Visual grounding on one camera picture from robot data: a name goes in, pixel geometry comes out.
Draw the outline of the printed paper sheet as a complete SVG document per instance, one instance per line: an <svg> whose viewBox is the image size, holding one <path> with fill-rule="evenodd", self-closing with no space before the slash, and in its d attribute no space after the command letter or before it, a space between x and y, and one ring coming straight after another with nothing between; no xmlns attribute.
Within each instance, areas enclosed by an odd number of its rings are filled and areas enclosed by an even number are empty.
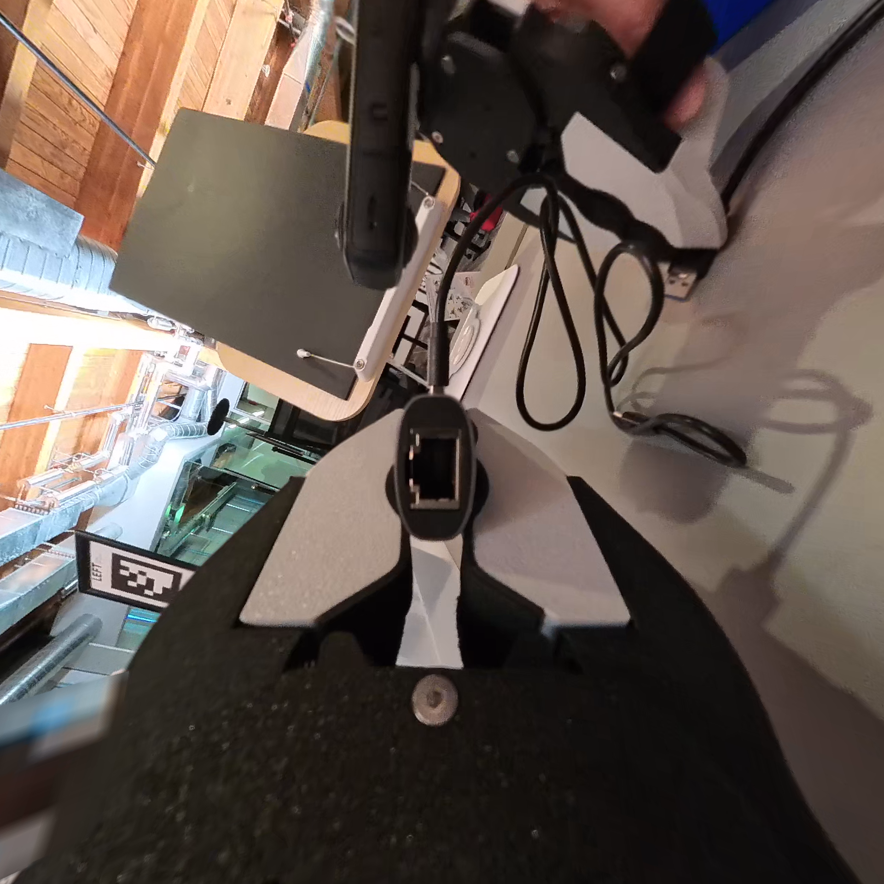
<svg viewBox="0 0 884 884"><path fill-rule="evenodd" d="M478 276L473 271L454 274L446 300L445 321L458 322L466 316L475 303Z"/></svg>

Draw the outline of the grey desk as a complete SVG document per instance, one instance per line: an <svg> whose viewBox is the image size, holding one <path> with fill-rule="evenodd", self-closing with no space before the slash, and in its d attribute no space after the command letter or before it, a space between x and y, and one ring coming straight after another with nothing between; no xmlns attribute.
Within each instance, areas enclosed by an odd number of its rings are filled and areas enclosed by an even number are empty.
<svg viewBox="0 0 884 884"><path fill-rule="evenodd" d="M797 108L746 177L726 251L669 302L619 388L748 453L724 469L628 440L591 379L581 414L528 429L514 377L539 270L473 394L583 477L693 585L740 654L793 773L864 882L882 882L882 28Z"/></svg>

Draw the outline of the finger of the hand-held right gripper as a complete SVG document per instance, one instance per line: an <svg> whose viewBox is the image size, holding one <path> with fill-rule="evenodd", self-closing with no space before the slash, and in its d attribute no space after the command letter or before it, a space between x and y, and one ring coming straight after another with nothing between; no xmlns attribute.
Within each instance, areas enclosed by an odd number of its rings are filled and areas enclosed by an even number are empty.
<svg viewBox="0 0 884 884"><path fill-rule="evenodd" d="M671 245L719 249L727 236L727 222L710 173L716 131L713 114L702 114L682 133L669 166L653 172L599 127L576 115L563 133L565 168L578 183L616 198Z"/></svg>

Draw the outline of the black cable thick plug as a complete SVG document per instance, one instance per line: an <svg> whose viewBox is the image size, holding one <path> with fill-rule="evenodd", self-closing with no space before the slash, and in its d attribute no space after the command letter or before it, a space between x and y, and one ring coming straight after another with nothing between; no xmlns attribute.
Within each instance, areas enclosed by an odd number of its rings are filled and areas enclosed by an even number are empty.
<svg viewBox="0 0 884 884"><path fill-rule="evenodd" d="M576 417L585 398L588 380L586 362L556 260L558 221L563 215L591 288L599 377L606 412L613 426L627 436L662 436L671 439L691 452L726 467L743 468L746 465L744 450L723 430L705 421L688 414L648 415L615 408L614 387L623 380L634 350L650 337L661 317L666 300L661 271L657 261L634 241L619 243L596 269L575 214L560 194L559 185L549 174L535 172L510 183L478 211L455 246L430 307L427 391L414 397L402 413L392 466L392 501L403 528L414 538L430 541L451 539L460 535L473 517L479 475L477 430L461 402L447 393L450 341L445 321L446 300L454 274L459 270L473 235L510 198L520 197L532 189L545 193L538 215L545 263L517 374L516 404L525 423L542 432L560 429ZM606 298L606 285L613 265L622 257L630 258L641 268L650 294L644 324L631 338L623 334ZM549 288L553 290L569 339L576 368L577 392L575 403L564 418L543 425L528 412L523 385Z"/></svg>

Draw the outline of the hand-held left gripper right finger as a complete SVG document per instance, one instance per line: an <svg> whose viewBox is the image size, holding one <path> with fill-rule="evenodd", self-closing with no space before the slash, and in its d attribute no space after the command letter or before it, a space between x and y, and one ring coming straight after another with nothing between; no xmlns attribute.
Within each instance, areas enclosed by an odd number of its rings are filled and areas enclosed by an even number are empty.
<svg viewBox="0 0 884 884"><path fill-rule="evenodd" d="M566 473L480 410L470 418L481 470L463 541L463 665L550 658L572 632L623 631L631 615Z"/></svg>

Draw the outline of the black tablet tan frame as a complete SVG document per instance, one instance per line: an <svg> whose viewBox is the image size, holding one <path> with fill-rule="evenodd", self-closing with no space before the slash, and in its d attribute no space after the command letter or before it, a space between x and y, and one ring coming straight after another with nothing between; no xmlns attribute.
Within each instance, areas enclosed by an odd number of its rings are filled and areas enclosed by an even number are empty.
<svg viewBox="0 0 884 884"><path fill-rule="evenodd" d="M354 285L337 245L348 143L341 121L296 133L181 110L111 279L213 339L231 374L331 422L360 414L378 386L353 361L386 292ZM459 176L425 141L412 174L414 215L426 193L449 218Z"/></svg>

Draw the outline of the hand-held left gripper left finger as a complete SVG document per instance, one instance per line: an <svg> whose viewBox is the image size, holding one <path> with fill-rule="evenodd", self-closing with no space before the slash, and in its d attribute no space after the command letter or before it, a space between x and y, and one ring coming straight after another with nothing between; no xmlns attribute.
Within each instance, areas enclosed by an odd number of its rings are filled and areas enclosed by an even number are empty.
<svg viewBox="0 0 884 884"><path fill-rule="evenodd" d="M242 625L303 629L317 645L349 633L372 664L396 664L413 598L409 539L387 495L401 418L393 411L309 470Z"/></svg>

